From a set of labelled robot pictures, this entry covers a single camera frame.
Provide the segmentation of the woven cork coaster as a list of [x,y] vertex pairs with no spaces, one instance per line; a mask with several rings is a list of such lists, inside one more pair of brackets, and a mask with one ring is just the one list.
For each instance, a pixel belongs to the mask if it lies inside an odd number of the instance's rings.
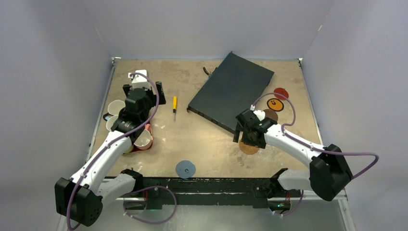
[[258,147],[247,145],[241,141],[239,142],[239,148],[243,153],[248,154],[248,155],[256,154],[259,151]]

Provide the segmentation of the dark wooden coaster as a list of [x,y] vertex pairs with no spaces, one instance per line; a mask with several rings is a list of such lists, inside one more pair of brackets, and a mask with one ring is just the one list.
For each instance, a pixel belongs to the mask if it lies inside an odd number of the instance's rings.
[[265,109],[263,110],[265,112],[265,117],[270,118],[276,122],[278,122],[278,114],[276,111],[272,110],[272,109]]

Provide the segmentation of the orange smiley coaster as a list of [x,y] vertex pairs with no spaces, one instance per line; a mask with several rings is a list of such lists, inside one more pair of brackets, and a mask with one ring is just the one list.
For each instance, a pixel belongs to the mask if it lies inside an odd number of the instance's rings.
[[278,98],[271,98],[267,101],[267,106],[269,109],[280,112],[284,109],[284,103]]

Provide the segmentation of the red round coaster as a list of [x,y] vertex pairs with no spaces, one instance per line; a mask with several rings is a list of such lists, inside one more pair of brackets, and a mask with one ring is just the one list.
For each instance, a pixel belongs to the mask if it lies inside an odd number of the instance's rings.
[[284,89],[284,88],[275,88],[275,89],[274,89],[274,95],[275,95],[278,99],[280,99],[280,100],[282,100],[282,101],[287,100],[287,99],[289,98],[289,93],[288,93],[287,90]]

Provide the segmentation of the blue grey smiley coaster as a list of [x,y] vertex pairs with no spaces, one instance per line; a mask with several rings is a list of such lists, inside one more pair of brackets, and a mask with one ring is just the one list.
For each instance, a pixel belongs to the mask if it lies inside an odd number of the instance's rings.
[[191,161],[182,160],[176,165],[175,171],[180,178],[188,179],[195,174],[196,167]]

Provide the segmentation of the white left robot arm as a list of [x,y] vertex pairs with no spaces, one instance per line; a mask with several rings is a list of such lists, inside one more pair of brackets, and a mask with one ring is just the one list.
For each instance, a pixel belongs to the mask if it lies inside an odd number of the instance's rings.
[[150,112],[166,103],[162,83],[153,86],[125,84],[125,107],[111,126],[103,144],[90,160],[70,178],[60,178],[54,186],[56,212],[76,221],[78,225],[91,226],[100,216],[102,209],[116,198],[128,193],[137,197],[143,192],[141,174],[126,169],[104,183],[110,168],[143,133],[145,126],[155,115]]

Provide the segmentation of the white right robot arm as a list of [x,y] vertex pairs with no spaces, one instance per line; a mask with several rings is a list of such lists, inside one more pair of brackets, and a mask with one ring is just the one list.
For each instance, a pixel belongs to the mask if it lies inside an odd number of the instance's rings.
[[268,196],[281,196],[291,190],[313,191],[325,201],[332,201],[352,180],[353,174],[336,145],[327,147],[308,141],[288,131],[285,124],[266,117],[253,103],[236,116],[233,141],[257,148],[276,147],[303,163],[307,170],[283,168],[271,177]]

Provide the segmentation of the green cup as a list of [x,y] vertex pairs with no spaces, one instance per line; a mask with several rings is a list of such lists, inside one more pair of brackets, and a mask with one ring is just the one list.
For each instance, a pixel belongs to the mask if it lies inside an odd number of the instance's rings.
[[128,153],[133,152],[133,149],[134,149],[134,146],[131,145],[126,151],[124,151],[124,154],[128,154]]

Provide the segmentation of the pink mug front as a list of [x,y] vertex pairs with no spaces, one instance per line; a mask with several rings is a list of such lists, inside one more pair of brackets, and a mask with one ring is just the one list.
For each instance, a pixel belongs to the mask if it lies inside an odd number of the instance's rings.
[[139,150],[147,150],[153,143],[153,136],[151,133],[151,124],[146,124],[143,132],[135,140],[134,146]]

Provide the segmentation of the dark flat metal box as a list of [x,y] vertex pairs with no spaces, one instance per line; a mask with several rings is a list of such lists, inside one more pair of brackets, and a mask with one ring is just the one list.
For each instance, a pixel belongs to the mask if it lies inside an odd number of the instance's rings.
[[187,106],[230,133],[236,116],[261,96],[274,72],[230,52]]

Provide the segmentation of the yellow handled screwdriver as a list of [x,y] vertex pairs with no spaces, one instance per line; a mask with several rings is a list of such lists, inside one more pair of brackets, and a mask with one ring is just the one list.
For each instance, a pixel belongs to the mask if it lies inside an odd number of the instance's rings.
[[173,97],[173,120],[176,121],[176,114],[177,114],[177,106],[178,106],[178,98],[176,96]]

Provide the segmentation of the aluminium table rail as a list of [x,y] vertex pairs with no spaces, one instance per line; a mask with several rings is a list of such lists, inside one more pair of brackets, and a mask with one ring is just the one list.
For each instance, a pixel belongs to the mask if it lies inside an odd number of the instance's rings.
[[94,145],[94,141],[95,141],[95,138],[96,138],[98,126],[99,126],[99,123],[100,123],[100,121],[102,119],[102,113],[104,111],[104,106],[106,104],[106,99],[107,99],[107,96],[108,96],[108,93],[109,93],[109,89],[110,89],[110,86],[111,86],[111,83],[112,83],[112,79],[114,77],[114,73],[115,73],[117,64],[118,64],[119,60],[122,59],[122,58],[121,57],[112,57],[111,59],[112,59],[112,66],[111,66],[111,69],[110,69],[110,74],[108,76],[107,85],[106,85],[105,92],[104,92],[104,95],[103,95],[103,98],[102,98],[102,104],[101,104],[101,107],[100,107],[100,110],[99,110],[99,113],[98,113],[96,124],[95,124],[94,130],[93,130],[93,134],[92,134],[91,140],[89,142],[88,154],[91,154],[92,147]]

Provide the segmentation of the black handled pliers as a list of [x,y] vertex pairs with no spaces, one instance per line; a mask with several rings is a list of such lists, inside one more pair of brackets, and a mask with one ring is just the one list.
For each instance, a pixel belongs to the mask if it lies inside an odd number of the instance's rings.
[[216,70],[217,70],[217,67],[215,67],[213,71],[207,70],[206,67],[203,67],[203,71],[206,75],[208,75],[208,77],[211,77]]

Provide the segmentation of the black front base frame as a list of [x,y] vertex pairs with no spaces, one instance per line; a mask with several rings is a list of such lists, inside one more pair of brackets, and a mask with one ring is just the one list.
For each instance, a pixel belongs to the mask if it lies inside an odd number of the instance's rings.
[[142,197],[147,209],[163,205],[232,205],[269,208],[269,199],[299,197],[300,190],[284,190],[272,178],[170,178],[142,177],[128,194]]

